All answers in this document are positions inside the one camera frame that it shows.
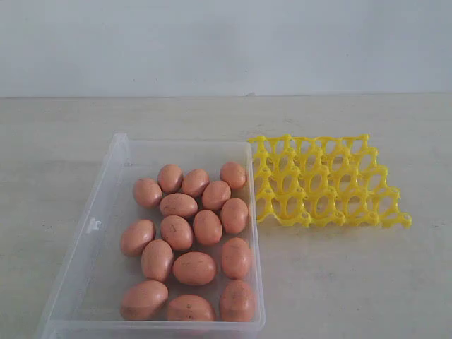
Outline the brown egg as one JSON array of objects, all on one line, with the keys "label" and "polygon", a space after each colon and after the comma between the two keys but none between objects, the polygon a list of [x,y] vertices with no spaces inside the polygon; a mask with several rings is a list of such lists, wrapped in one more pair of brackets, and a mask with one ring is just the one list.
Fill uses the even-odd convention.
[{"label": "brown egg", "polygon": [[198,211],[196,200],[183,193],[166,195],[160,202],[160,212],[166,217],[177,215],[182,218],[191,218]]},{"label": "brown egg", "polygon": [[246,184],[246,170],[237,162],[226,162],[220,169],[220,178],[232,190],[241,189]]},{"label": "brown egg", "polygon": [[230,279],[243,279],[251,267],[252,252],[239,237],[227,240],[222,246],[221,268]]},{"label": "brown egg", "polygon": [[231,188],[223,180],[210,182],[202,194],[202,205],[204,209],[218,211],[231,197]]},{"label": "brown egg", "polygon": [[216,276],[218,267],[214,259],[203,252],[192,251],[182,254],[173,264],[172,273],[182,284],[202,286]]},{"label": "brown egg", "polygon": [[214,321],[215,310],[198,295],[180,295],[167,306],[168,321]]},{"label": "brown egg", "polygon": [[220,220],[228,234],[239,234],[247,225],[248,205],[240,198],[231,198],[225,202],[220,211]]},{"label": "brown egg", "polygon": [[126,320],[150,320],[165,304],[168,295],[166,285],[159,281],[140,282],[124,294],[120,314]]},{"label": "brown egg", "polygon": [[201,210],[195,215],[193,231],[199,244],[212,246],[221,240],[222,224],[213,211]]},{"label": "brown egg", "polygon": [[254,291],[247,282],[233,280],[223,290],[219,305],[223,321],[250,322],[256,307]]},{"label": "brown egg", "polygon": [[133,186],[133,197],[138,205],[144,208],[154,208],[162,200],[160,185],[151,178],[138,179]]},{"label": "brown egg", "polygon": [[163,166],[157,176],[157,182],[166,194],[178,192],[183,182],[182,169],[176,164]]},{"label": "brown egg", "polygon": [[147,244],[154,240],[155,233],[155,226],[151,220],[135,221],[121,236],[121,252],[129,257],[140,256]]},{"label": "brown egg", "polygon": [[168,215],[160,223],[160,234],[174,251],[189,250],[194,234],[190,224],[178,215]]},{"label": "brown egg", "polygon": [[164,283],[172,269],[174,254],[171,246],[162,239],[149,242],[141,255],[141,270],[145,278]]},{"label": "brown egg", "polygon": [[181,189],[184,194],[198,198],[209,183],[209,175],[204,169],[194,169],[183,178]]}]

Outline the clear plastic box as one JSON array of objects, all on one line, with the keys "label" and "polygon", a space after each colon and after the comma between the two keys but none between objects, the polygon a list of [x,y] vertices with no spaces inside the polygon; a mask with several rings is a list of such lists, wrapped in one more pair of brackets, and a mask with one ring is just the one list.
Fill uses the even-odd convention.
[{"label": "clear plastic box", "polygon": [[246,282],[256,300],[250,322],[168,321],[165,310],[151,321],[127,321],[120,313],[121,299],[143,281],[141,261],[121,253],[123,231],[138,219],[159,224],[157,208],[145,209],[133,199],[132,188],[143,177],[156,178],[167,164],[184,172],[205,170],[212,180],[220,168],[238,162],[252,172],[251,146],[239,141],[133,140],[114,135],[100,173],[78,222],[73,241],[52,287],[38,338],[256,338],[266,322],[254,183],[235,192],[249,207],[249,221],[241,237],[252,252]]}]

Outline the yellow plastic egg tray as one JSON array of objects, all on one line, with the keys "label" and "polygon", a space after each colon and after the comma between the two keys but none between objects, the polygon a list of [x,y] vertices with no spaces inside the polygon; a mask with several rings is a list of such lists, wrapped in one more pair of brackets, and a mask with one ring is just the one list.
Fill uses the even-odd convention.
[{"label": "yellow plastic egg tray", "polygon": [[249,139],[253,152],[257,220],[282,226],[401,225],[400,190],[388,184],[369,135]]}]

